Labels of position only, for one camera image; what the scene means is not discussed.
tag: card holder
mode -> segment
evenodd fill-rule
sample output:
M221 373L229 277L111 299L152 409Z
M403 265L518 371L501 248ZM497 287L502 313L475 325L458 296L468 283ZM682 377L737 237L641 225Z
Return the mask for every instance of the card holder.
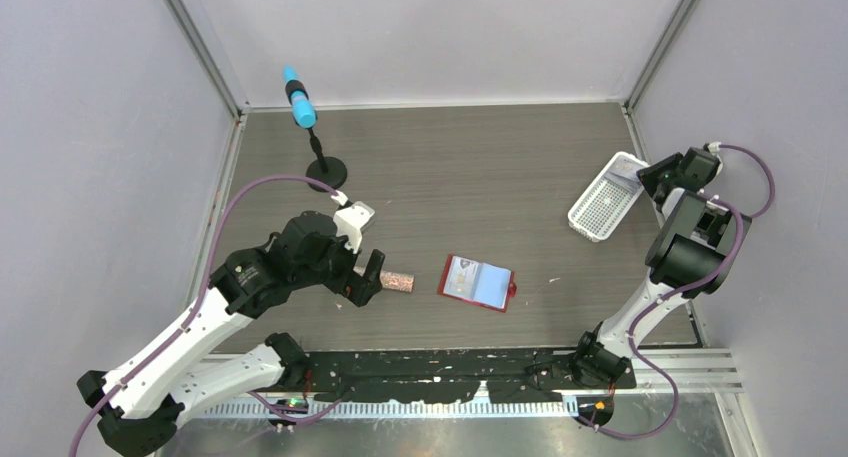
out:
M438 293L480 307L506 312L517 287L515 272L484 262L448 255Z

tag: black stand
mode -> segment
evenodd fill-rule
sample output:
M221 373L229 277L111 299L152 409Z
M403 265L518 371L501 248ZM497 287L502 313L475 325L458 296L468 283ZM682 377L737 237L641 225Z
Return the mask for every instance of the black stand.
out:
M335 157L324 157L321 141L315 136L311 127L306 130L309 131L309 145L312 146L312 151L315 152L316 157L315 162L309 164L306 169L306 176L338 189L347 180L347 167L345 167L344 162ZM309 184L309 186L317 192L326 192L321 187L312 184Z

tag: cable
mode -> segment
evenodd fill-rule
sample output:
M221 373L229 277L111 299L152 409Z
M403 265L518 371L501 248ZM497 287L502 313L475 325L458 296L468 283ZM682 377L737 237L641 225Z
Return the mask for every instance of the cable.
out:
M298 427L306 427L307 425L312 425L315 422L318 422L321 417L324 417L325 415L329 414L333 409L336 408L336 406L338 406L342 402L341 399L339 399L333 402L332 404L328 405L325 409L321 410L320 412L317 412L314 415L310 415L309 417L291 417L288 414L284 414L283 412L281 412L277 408L277 406L268 402L267 400L265 400L265 397L262 397L256 392L248 392L248 394L258 400L259 403L264 405L265 408L268 409L272 414L285 420L286 422L293 422L297 424Z
M771 207L772 202L774 202L774 194L775 194L775 186L774 186L774 175L771 173L771 169L769 169L768 164L760 158L759 155L755 154L753 151L746 149L745 147L740 147L738 145L730 145L730 144L719 144L719 149L731 149L736 150L745 154L748 154L752 159L754 159L760 167L763 169L763 172L766 174L766 179L769 181L769 198L766 201L766 204L760 209L757 213L752 214L751 218L756 219L757 217L766 213L766 211Z
M645 432L643 434L625 434L625 433L622 433L622 432L616 432L615 430L610 430L610 429L606 429L606 428L597 426L592 421L586 419L583 416L579 416L579 415L577 416L577 419L580 420L580 422L583 422L584 424L586 424L590 427L594 427L596 431L601 432L604 435L608 435L610 437L615 437L617 439L622 439L622 440L639 440L639 439L645 439L645 438L648 438L648 437L653 437L653 436L659 434L660 432L662 432L663 430L665 430L666 427L668 427L671 424L672 420L674 420L674 416L677 414L677 409L680 405L680 392L677 389L677 384L674 382L674 379L672 379L671 376L668 375L668 373L666 371L659 368L656 364L654 364L653 362L648 360L644 355L642 355L641 352L639 352L639 349L636 348L636 341L633 339L633 336L636 334L636 326L639 325L639 322L641 322L642 319L644 319L654 309L656 309L657 307L662 305L665 301L667 301L671 297L674 297L677 294L682 294L683 292L687 292L687 291L692 290L692 289L697 289L698 287L701 287L703 285L706 285L706 284L712 282L716 277L719 276L719 274L721 274L728 267L730 267L730 264L733 262L733 259L736 258L736 254L739 253L739 249L742 247L742 229L744 228L743 227L744 223L742 221L742 214L739 213L739 210L737 210L736 207L734 207L734 206L730 205L729 203L719 199L718 196L713 197L712 199L710 199L710 201L728 209L733 214L733 221L736 223L736 235L733 236L733 245L730 247L730 251L727 253L727 256L725 256L725 258L721 261L721 263L718 265L718 267L716 267L715 270L710 272L706 277L699 279L699 280L696 280L695 282L692 282L691 284L686 284L682 287L678 287L678 288L676 288L676 289L674 289L670 292L667 292L662 297L660 297L657 301L653 302L645 310L643 310L639 315L636 316L636 318L630 324L630 328L627 331L627 337L628 337L628 341L630 343L630 350L633 351L633 355L635 355L639 360L644 362L645 365L647 365L648 367L650 367L651 369L656 371L658 374L662 375L668 381L668 383L671 384L671 390L672 390L672 393L674 395L673 396L674 401L671 405L671 411L668 413L668 416L665 418L665 420L657 428L655 428L654 430L651 430L649 432Z
M194 302L194 305L189 311L188 316L186 316L185 320L180 324L180 328L174 331L173 334L168 336L164 342L162 342L159 347L150 353L147 357L144 358L141 362L138 363L133 369L131 369L125 376L118 380L118 383L112 387L109 392L107 392L103 398L101 398L94 407L91 408L91 411L88 415L83 419L79 428L77 429L76 434L74 434L74 438L71 441L71 447L68 450L68 457L76 457L77 451L79 450L80 442L82 442L82 436L85 435L85 431L91 422L94 420L94 417L100 412L100 410L106 406L106 404L112 400L113 397L123 388L126 388L127 384L135 378L136 375L139 374L145 367L150 365L156 357L165 352L177 338L183 334L182 329L188 329L189 325L194 321L194 318L197 316L198 312L200 312L200 308L203 306L203 299L206 297L207 285L209 283L209 275L212 273L212 263L215 260L215 251L218 247L218 240L221 238L221 229L224 228L224 224L227 223L227 218L230 216L230 212L232 212L233 207L244 197L244 194L248 193L253 188L262 185L267 182L275 182L280 180L296 180L300 182L305 182L309 185L320 187L325 192L328 192L330 195L337 195L336 189L330 187L329 185L315 179L311 179L309 177L305 177L302 175L291 175L291 174L276 174L276 175L268 175L266 177L262 177L261 179L254 180L253 182L245 185L241 190L239 190L236 195L233 196L232 199L227 203L227 206L224 208L224 212L221 214L220 222L215 229L215 233L212 237L212 245L209 247L209 259L206 261L206 267L203 270L203 279L201 279L202 285L200 286L200 291L197 294L197 299Z

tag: perforated plate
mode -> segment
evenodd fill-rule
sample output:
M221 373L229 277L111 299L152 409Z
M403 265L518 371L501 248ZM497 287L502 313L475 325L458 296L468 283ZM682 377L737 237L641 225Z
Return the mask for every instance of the perforated plate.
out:
M329 404L313 402L309 399L309 413L313 415L324 410ZM562 402L537 402L525 404L492 404L485 396L474 397L466 403L424 404L413 402L401 404L387 402L364 404L345 402L331 410L325 419L458 419L485 417L575 417L577 416L577 398L564 395ZM267 419L272 417L256 399L233 399L207 410L203 419Z
M624 218L624 215L639 197L642 187L638 180L633 185L622 180L623 172L632 173L647 164L624 152L618 152L595 178L577 203L568 212L568 223L577 232L592 242L606 239ZM618 179L628 184L619 184Z

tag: black round base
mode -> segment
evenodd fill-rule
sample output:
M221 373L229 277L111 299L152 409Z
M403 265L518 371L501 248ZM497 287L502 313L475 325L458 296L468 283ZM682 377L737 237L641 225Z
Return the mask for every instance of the black round base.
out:
M309 168L306 169L306 176L338 189L347 180L347 167L345 167L344 162L335 157L325 157L325 160L327 161L327 173L321 171L321 164L316 160L309 164ZM321 187L312 184L309 184L309 186L317 192L326 192Z

